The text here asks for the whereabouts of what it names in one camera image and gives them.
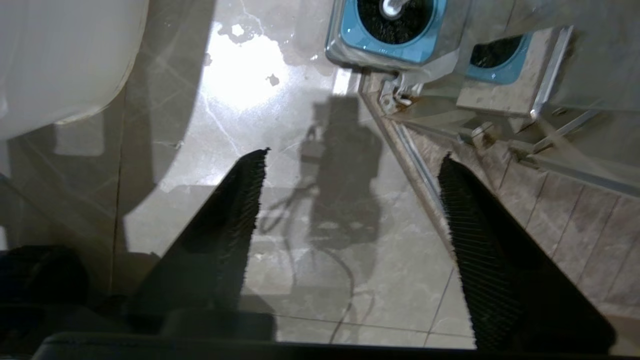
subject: white toilet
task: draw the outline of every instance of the white toilet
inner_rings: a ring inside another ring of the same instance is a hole
[[[124,86],[148,0],[1,0],[0,140],[96,114]]]

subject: floor tile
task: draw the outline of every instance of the floor tile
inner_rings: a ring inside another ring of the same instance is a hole
[[[386,347],[423,347],[426,338],[426,332],[342,324],[333,343]]]
[[[620,316],[624,318],[632,318],[640,320],[640,306],[611,304],[610,302],[601,302],[597,304],[599,312],[604,315]]]
[[[358,74],[324,57],[332,4],[212,4],[158,4],[147,24],[127,86],[115,288],[133,291],[233,163],[269,147],[243,309],[428,331],[452,261]]]
[[[569,221],[583,185],[554,173],[549,173],[542,186],[527,232],[551,256]]]
[[[477,154],[476,148],[465,143],[454,143],[453,148],[455,153],[452,158],[465,166],[474,173],[474,175],[482,182],[482,184],[492,192],[495,192],[498,188],[494,187],[495,181],[492,181],[488,177],[488,173],[485,171],[483,164]]]
[[[457,270],[451,274],[447,291],[444,293],[431,331],[438,334],[462,336],[473,336],[474,334]]]
[[[508,145],[504,142],[497,142],[479,154],[479,157],[480,163],[491,184],[491,189],[497,192],[511,162],[511,153],[509,152]]]
[[[0,140],[0,177],[11,177],[11,159],[8,140]]]
[[[328,344],[338,323],[276,317],[276,340],[288,343]]]
[[[51,243],[49,229],[54,224],[4,179],[0,179],[0,204],[0,250]]]
[[[640,306],[640,241],[636,240],[613,283],[608,302]]]
[[[108,290],[111,277],[123,111],[122,92],[95,116],[8,142],[8,183],[60,225],[49,236],[77,250],[100,291]]]
[[[609,355],[636,356],[640,354],[640,341],[637,336],[638,321],[617,316],[607,316],[607,320],[616,331],[616,342],[609,349]]]
[[[434,179],[437,179],[442,160],[448,153],[454,151],[453,142],[441,136],[425,134],[421,131],[414,130],[410,126],[406,127],[406,129],[406,132],[413,140],[416,150],[422,156],[422,160],[424,160],[431,175]]]
[[[428,348],[458,348],[458,349],[475,349],[476,345],[473,338],[466,336],[451,336],[440,334],[429,334],[427,343],[424,347]]]
[[[592,186],[585,186],[582,191],[553,255],[558,267],[574,284],[578,282],[617,199],[618,195]]]
[[[640,224],[636,221],[638,214],[640,214],[640,200],[621,197],[616,203],[578,284],[580,290],[592,301],[605,300],[616,276],[619,276],[625,258],[633,244],[640,238]],[[624,290],[639,291],[640,289],[631,287]]]
[[[522,227],[527,227],[546,175],[515,161],[509,163],[498,196]]]

